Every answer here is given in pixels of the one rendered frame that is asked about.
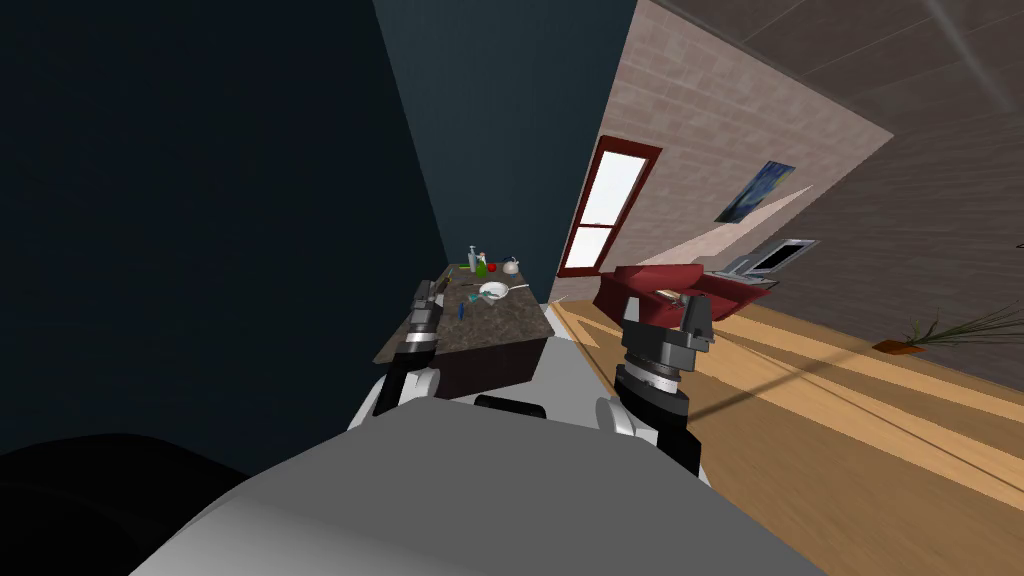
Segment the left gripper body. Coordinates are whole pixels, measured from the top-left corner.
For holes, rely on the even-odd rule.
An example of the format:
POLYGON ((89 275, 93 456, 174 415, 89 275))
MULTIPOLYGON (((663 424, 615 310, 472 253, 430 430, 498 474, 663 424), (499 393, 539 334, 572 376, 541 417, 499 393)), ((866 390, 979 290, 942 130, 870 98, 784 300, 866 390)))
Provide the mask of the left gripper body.
POLYGON ((423 280, 417 288, 411 305, 407 340, 409 342, 431 342, 443 314, 444 294, 437 281, 423 280))

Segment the grey television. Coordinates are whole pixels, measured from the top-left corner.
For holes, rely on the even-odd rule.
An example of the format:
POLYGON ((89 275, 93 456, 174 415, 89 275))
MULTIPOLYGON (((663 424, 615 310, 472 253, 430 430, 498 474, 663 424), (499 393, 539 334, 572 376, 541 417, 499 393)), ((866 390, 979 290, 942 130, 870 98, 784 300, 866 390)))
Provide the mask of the grey television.
POLYGON ((708 271, 707 274, 769 289, 776 284, 776 281, 768 279, 768 275, 786 266, 817 244, 817 240, 810 239, 773 241, 762 249, 736 258, 722 270, 708 271))

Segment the potted plant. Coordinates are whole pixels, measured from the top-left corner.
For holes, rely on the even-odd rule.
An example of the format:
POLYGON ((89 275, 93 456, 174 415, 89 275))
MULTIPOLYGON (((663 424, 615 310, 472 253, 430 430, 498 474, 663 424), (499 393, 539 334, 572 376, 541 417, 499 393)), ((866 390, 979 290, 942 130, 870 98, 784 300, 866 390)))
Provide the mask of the potted plant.
POLYGON ((915 320, 902 340, 887 339, 873 344, 872 349, 899 356, 919 354, 928 347, 1024 344, 1024 306, 1017 303, 962 324, 941 328, 941 323, 937 310, 927 329, 915 320))

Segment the red sofa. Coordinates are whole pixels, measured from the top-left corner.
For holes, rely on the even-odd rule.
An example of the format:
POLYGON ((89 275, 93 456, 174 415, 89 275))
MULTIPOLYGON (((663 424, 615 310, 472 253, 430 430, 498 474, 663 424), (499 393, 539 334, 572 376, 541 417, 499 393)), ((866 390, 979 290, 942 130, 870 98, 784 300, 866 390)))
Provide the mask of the red sofa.
POLYGON ((706 274, 701 264, 618 266, 601 275, 594 305, 620 324, 628 300, 639 301, 639 321, 665 328, 677 328, 684 307, 662 294, 705 295, 711 301, 712 319, 722 321, 770 292, 733 279, 706 274))

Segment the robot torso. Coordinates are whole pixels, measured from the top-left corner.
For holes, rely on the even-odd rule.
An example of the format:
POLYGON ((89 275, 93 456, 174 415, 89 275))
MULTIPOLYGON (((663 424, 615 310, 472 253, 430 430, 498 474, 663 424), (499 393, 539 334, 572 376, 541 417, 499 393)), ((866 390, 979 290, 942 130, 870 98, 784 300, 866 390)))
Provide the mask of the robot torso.
POLYGON ((245 481, 131 576, 825 576, 626 435, 418 398, 245 481))

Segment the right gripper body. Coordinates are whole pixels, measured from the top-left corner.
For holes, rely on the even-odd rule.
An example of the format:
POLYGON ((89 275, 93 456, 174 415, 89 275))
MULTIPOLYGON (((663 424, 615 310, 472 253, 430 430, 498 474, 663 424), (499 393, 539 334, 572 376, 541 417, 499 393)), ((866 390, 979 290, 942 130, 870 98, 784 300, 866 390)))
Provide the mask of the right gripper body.
POLYGON ((694 372, 697 354, 709 352, 714 342, 711 323, 672 330, 625 320, 621 328, 626 359, 638 367, 658 365, 662 371, 694 372))

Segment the blue wall painting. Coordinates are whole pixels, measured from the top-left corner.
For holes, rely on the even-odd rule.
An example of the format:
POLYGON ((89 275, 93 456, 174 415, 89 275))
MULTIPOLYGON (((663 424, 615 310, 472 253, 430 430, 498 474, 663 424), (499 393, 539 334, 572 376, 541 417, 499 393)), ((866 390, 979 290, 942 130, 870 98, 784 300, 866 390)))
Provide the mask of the blue wall painting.
POLYGON ((794 171, 793 166, 775 161, 767 162, 718 215, 715 221, 722 224, 740 222, 794 171))

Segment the dark marble counter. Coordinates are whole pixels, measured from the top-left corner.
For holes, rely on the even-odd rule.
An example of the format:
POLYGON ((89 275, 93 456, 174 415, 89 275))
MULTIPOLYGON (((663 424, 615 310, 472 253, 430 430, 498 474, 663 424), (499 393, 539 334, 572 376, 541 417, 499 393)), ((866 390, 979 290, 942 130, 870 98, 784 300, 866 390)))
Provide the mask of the dark marble counter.
POLYGON ((529 381, 554 336, 532 292, 517 288, 492 304, 469 298, 486 281, 515 286, 526 280, 501 272, 479 278, 459 265, 451 265, 443 277, 451 284, 443 292, 436 355, 430 363, 440 371, 436 397, 458 399, 529 381), (457 318, 460 302, 465 303, 462 321, 457 318))

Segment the red framed window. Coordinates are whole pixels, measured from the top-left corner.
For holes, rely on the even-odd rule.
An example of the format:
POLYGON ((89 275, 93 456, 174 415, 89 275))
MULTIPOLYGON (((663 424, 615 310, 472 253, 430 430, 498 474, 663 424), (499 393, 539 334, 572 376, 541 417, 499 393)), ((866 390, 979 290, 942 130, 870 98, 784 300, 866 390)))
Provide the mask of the red framed window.
POLYGON ((559 278, 596 276, 662 155, 655 146, 598 138, 575 209, 559 278))

